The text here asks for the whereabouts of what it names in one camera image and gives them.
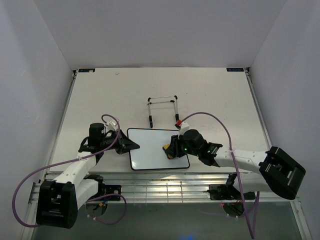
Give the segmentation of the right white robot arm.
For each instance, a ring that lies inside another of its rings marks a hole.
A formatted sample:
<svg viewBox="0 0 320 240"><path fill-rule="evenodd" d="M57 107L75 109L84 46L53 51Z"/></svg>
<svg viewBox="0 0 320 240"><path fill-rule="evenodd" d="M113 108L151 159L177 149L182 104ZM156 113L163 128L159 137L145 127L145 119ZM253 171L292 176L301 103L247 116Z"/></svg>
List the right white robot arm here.
<svg viewBox="0 0 320 240"><path fill-rule="evenodd" d="M162 149L168 159L192 155L209 167L237 167L239 173L229 174L226 183L209 190L214 200L254 200L258 192L273 192L283 199L294 200L306 174L279 147L267 151L230 150L206 141L195 129L173 135Z"/></svg>

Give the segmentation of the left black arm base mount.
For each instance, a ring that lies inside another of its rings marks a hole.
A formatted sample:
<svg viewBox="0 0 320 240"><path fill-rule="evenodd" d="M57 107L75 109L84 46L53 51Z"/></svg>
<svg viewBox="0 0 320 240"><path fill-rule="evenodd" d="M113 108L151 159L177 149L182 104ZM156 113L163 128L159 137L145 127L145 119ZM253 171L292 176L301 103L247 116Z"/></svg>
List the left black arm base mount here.
<svg viewBox="0 0 320 240"><path fill-rule="evenodd" d="M110 194L120 195L122 191L122 186L121 185L104 185L102 187L102 190L103 190L102 192L103 195L110 195ZM120 201L120 200L121 200L121 197L115 196L115 195L107 196L102 199L103 202Z"/></svg>

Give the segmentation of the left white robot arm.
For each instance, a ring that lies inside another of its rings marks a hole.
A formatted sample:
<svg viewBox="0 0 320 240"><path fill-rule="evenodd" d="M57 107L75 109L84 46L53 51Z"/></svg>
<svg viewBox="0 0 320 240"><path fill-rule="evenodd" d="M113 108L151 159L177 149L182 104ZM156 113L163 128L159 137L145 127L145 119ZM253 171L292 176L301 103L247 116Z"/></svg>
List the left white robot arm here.
<svg viewBox="0 0 320 240"><path fill-rule="evenodd" d="M36 223L70 229L76 222L78 210L87 201L101 200L98 206L104 207L108 201L121 200L120 185L106 185L101 175L89 172L106 150L122 155L139 148L122 130L107 130L102 123L92 123L89 135L80 143L77 160L59 176L41 184Z"/></svg>

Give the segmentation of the small black-framed whiteboard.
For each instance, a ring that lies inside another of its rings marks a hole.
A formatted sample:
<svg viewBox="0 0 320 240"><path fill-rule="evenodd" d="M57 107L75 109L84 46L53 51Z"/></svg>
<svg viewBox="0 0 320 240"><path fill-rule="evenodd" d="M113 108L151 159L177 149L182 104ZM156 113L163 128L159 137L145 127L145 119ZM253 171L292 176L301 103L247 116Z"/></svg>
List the small black-framed whiteboard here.
<svg viewBox="0 0 320 240"><path fill-rule="evenodd" d="M163 146L169 144L178 130L128 128L128 138L140 146L129 152L130 167L133 171L188 169L190 161L187 155L168 159Z"/></svg>

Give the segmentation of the yellow bone-shaped eraser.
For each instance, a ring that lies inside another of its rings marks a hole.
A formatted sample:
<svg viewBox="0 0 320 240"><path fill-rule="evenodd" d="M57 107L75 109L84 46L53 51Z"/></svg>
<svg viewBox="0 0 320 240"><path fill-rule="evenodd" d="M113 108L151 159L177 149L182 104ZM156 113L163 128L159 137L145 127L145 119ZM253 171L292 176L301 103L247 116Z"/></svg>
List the yellow bone-shaped eraser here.
<svg viewBox="0 0 320 240"><path fill-rule="evenodd" d="M168 159L174 159L175 158L175 153L173 151L173 147L170 144L166 144L162 147L166 157Z"/></svg>

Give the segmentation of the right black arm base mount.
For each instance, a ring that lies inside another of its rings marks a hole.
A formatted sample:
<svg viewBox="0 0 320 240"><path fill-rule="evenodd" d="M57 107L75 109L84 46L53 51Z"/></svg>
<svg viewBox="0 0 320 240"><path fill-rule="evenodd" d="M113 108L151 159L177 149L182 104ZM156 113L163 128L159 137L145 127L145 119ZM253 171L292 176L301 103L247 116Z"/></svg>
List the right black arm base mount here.
<svg viewBox="0 0 320 240"><path fill-rule="evenodd" d="M241 200L241 193L232 185L210 184L207 192L211 200Z"/></svg>

